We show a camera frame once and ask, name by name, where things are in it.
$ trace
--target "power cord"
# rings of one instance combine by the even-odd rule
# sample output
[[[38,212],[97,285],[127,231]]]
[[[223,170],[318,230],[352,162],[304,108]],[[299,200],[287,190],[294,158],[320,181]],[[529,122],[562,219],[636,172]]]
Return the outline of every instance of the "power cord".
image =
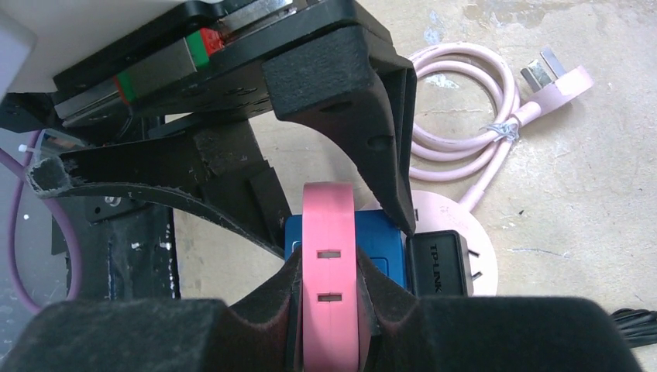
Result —
[[[630,347],[657,343],[657,312],[622,308],[611,315]]]
[[[29,137],[27,148],[33,148],[39,139],[40,132],[32,132]],[[33,153],[26,152],[22,164],[16,161],[11,155],[0,149],[0,163],[7,167],[19,180],[14,187],[14,194],[12,197],[12,205],[9,209],[9,223],[7,225],[7,255],[9,262],[9,274],[15,288],[16,297],[25,305],[32,313],[38,313],[41,306],[34,302],[29,296],[25,286],[23,285],[19,269],[16,263],[16,223],[18,220],[19,207],[21,202],[22,189],[26,183],[25,168],[32,160]],[[82,278],[82,258],[80,252],[80,245],[75,236],[75,231],[71,225],[66,212],[60,207],[54,199],[43,199],[43,204],[46,205],[50,213],[53,214],[55,221],[60,226],[64,238],[68,245],[68,256],[71,261],[71,285],[68,290],[67,300],[75,299],[80,293],[81,278]]]
[[[485,46],[472,43],[444,43],[419,50],[410,59],[418,80],[440,71],[453,71],[468,75],[479,81],[490,93],[497,116],[487,131],[469,139],[446,139],[413,125],[411,152],[426,160],[450,162],[462,160],[480,152],[480,155],[464,167],[442,172],[419,170],[411,167],[410,176],[423,181],[453,181],[468,177],[486,167],[480,179],[461,198],[460,204],[471,211],[483,197],[486,187],[500,170],[509,154],[518,130],[534,119],[548,114],[593,86],[593,79],[583,67],[567,72],[550,49],[541,52],[543,59],[557,77],[555,81],[547,75],[538,61],[532,62],[522,74],[535,92],[521,105],[520,91],[513,72],[499,54]],[[473,62],[463,62],[459,57],[470,57],[489,64],[494,71],[486,71]],[[499,75],[500,86],[494,76]]]

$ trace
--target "pink plug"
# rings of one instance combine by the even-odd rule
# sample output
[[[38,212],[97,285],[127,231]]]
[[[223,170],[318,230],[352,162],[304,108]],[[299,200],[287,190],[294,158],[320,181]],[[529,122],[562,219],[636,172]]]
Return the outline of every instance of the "pink plug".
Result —
[[[549,48],[541,51],[541,57],[556,76],[556,80],[553,81],[549,77],[538,60],[521,70],[534,94],[511,115],[518,120],[520,127],[555,111],[593,87],[593,79],[583,66],[566,72]]]

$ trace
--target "beige floor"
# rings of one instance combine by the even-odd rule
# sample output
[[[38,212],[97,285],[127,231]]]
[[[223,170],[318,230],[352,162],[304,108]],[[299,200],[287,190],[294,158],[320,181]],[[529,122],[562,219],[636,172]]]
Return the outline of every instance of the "beige floor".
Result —
[[[657,163],[650,150],[657,146],[657,3],[361,3],[391,31],[403,55],[428,43],[464,40],[496,50],[519,71],[550,45],[566,67],[588,69],[597,82],[593,90],[523,129],[474,215],[495,246],[500,295],[582,296],[608,311],[657,309]],[[520,86],[527,94],[525,83]],[[419,84],[416,112],[425,128],[455,138],[492,118],[486,94],[452,74]],[[271,114],[253,120],[253,127],[294,213],[309,181],[351,181],[357,206],[371,200],[355,167],[322,136]],[[458,198],[472,182],[413,187]],[[176,233],[187,298],[233,303],[281,265],[244,239],[184,213],[177,214]],[[637,355],[646,370],[657,371],[657,346]]]

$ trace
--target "gray floor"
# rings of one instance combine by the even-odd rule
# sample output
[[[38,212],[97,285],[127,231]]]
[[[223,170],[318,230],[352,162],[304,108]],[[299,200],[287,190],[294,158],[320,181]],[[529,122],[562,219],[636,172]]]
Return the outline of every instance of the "gray floor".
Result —
[[[16,159],[22,159],[19,144],[27,141],[27,135],[15,134],[0,129],[0,148]],[[15,176],[0,167],[0,362],[17,340],[23,328],[32,318],[20,303],[12,282],[9,280],[7,264],[6,226]],[[66,264],[64,255],[50,255],[52,219],[48,209],[26,188],[23,190],[16,228],[16,259],[19,273],[28,293],[39,305],[47,305],[66,297]]]
[[[361,3],[388,27],[403,55],[428,43],[469,41],[496,50],[519,72],[550,45],[566,67],[587,68],[597,82],[593,90],[523,129],[474,215],[496,250],[500,295],[581,296],[608,311],[656,309],[655,2]],[[492,119],[486,94],[453,74],[420,83],[416,112],[426,129],[455,138]],[[253,124],[293,212],[300,212],[309,181],[351,181],[357,206],[371,201],[355,167],[322,136],[273,115]],[[472,182],[414,182],[413,188],[458,198]],[[281,265],[193,216],[177,213],[176,230],[184,297],[233,303]],[[646,370],[657,371],[657,346],[636,353]]]

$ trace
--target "blue box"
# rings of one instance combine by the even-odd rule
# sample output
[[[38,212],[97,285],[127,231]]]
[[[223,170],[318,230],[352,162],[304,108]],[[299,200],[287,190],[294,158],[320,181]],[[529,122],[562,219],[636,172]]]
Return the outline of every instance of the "blue box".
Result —
[[[285,260],[300,245],[301,215],[293,215],[285,223]],[[356,245],[367,253],[381,272],[406,289],[401,233],[383,211],[356,212]]]

